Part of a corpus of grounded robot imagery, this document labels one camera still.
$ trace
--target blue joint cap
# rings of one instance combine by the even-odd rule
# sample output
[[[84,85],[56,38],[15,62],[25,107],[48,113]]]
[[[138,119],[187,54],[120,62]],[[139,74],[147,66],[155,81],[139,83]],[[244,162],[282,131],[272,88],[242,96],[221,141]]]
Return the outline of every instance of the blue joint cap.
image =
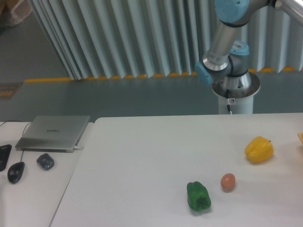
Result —
[[[209,84],[212,84],[214,82],[201,62],[197,62],[195,64],[195,71],[198,75],[199,80],[202,83],[204,83],[206,85],[209,85]]]
[[[214,0],[216,14],[225,23],[240,20],[249,4],[250,0]]]
[[[250,48],[246,42],[236,40],[232,45],[230,53],[238,56],[246,56],[250,54]]]

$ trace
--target egg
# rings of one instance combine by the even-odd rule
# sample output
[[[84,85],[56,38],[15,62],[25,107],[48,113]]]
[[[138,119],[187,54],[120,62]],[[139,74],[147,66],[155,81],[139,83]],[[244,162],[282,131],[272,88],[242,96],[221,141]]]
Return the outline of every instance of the egg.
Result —
[[[234,174],[225,174],[221,179],[221,186],[225,191],[231,191],[236,184],[236,177]]]

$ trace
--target laptop lid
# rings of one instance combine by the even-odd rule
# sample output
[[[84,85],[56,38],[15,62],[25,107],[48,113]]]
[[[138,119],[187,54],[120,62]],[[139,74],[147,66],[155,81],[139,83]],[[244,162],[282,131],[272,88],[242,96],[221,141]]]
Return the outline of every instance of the laptop lid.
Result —
[[[20,150],[73,152],[90,116],[37,116],[16,144]]]

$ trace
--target laptop logo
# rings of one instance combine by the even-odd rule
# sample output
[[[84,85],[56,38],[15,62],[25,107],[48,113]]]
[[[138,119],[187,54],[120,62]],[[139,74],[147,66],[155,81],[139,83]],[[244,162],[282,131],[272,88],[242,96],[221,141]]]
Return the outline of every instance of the laptop logo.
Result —
[[[47,129],[46,131],[49,131],[49,132],[60,132],[59,129]]]

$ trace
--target computer mouse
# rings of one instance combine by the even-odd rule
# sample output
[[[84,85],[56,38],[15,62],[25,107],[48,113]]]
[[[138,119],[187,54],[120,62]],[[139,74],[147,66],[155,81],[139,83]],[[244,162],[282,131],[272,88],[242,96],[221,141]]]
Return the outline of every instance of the computer mouse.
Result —
[[[15,184],[21,179],[23,170],[24,170],[24,166],[25,166],[24,162],[17,162],[9,168],[9,170],[8,170],[9,182],[11,182],[12,184]]]
[[[37,163],[39,163],[40,166],[45,170],[49,170],[55,165],[55,161],[47,153],[40,155],[40,157],[37,159]]]

